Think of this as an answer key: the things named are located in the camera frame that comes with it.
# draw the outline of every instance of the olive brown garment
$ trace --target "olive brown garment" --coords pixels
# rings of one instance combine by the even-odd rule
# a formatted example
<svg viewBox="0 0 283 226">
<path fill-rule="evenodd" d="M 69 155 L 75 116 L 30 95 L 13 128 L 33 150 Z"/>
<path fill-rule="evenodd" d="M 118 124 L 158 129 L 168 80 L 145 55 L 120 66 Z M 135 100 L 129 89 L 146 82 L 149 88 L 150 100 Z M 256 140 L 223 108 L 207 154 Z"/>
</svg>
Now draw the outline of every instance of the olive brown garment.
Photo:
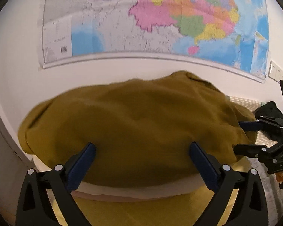
<svg viewBox="0 0 283 226">
<path fill-rule="evenodd" d="M 18 138 L 51 168 L 92 142 L 97 154 L 85 182 L 142 187 L 197 173 L 188 155 L 194 141 L 221 164 L 235 163 L 233 145 L 255 143 L 257 136 L 238 122 L 253 120 L 209 82 L 179 71 L 65 92 L 34 107 Z"/>
</svg>

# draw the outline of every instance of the map of china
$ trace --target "map of china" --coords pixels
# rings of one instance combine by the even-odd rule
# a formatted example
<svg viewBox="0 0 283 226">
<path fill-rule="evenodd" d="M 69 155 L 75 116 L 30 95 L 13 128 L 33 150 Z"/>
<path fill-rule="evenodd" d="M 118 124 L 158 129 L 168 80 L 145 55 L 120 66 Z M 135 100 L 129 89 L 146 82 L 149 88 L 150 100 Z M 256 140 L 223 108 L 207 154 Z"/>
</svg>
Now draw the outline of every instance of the map of china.
<svg viewBox="0 0 283 226">
<path fill-rule="evenodd" d="M 145 33 L 177 28 L 180 37 L 171 43 L 169 53 L 222 63 L 262 78 L 265 75 L 269 40 L 265 0 L 137 0 L 127 14 Z M 253 57 L 256 43 L 260 44 L 261 63 Z"/>
</svg>

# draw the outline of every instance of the map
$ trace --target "map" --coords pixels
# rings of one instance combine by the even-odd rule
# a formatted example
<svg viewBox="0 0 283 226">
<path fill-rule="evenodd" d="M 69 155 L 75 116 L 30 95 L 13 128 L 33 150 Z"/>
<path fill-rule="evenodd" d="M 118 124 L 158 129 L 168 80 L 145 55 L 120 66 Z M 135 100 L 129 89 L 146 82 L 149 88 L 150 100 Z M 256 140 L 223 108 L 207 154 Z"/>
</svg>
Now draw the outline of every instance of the map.
<svg viewBox="0 0 283 226">
<path fill-rule="evenodd" d="M 45 0 L 42 27 L 43 67 L 155 53 L 266 77 L 265 0 Z"/>
</svg>

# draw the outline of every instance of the white wall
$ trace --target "white wall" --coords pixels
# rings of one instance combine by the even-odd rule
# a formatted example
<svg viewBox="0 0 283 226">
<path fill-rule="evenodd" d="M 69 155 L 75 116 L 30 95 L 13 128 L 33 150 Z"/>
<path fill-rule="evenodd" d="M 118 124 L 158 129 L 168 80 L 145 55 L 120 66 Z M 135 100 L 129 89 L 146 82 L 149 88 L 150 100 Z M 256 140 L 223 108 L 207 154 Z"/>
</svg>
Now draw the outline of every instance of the white wall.
<svg viewBox="0 0 283 226">
<path fill-rule="evenodd" d="M 283 109 L 278 83 L 265 84 L 192 63 L 154 59 L 94 60 L 39 69 L 36 46 L 40 0 L 10 0 L 0 13 L 0 116 L 17 142 L 22 119 L 39 102 L 82 85 L 153 79 L 176 70 L 191 71 L 225 94 L 259 101 L 274 100 Z M 267 0 L 272 59 L 283 69 L 283 11 Z"/>
</svg>

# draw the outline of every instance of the polka dot fabric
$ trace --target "polka dot fabric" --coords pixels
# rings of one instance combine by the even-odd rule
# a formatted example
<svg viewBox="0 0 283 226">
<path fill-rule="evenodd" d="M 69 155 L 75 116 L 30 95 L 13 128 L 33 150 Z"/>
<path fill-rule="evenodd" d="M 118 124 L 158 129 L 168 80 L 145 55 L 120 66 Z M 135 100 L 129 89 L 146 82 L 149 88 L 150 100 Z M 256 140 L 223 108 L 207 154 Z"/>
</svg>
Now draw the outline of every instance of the polka dot fabric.
<svg viewBox="0 0 283 226">
<path fill-rule="evenodd" d="M 263 102 L 250 100 L 246 98 L 230 97 L 230 101 L 246 107 L 251 112 L 254 112 L 257 108 L 261 107 Z M 261 131 L 258 132 L 256 144 L 266 145 L 268 148 L 276 144 L 276 141 L 268 139 Z"/>
</svg>

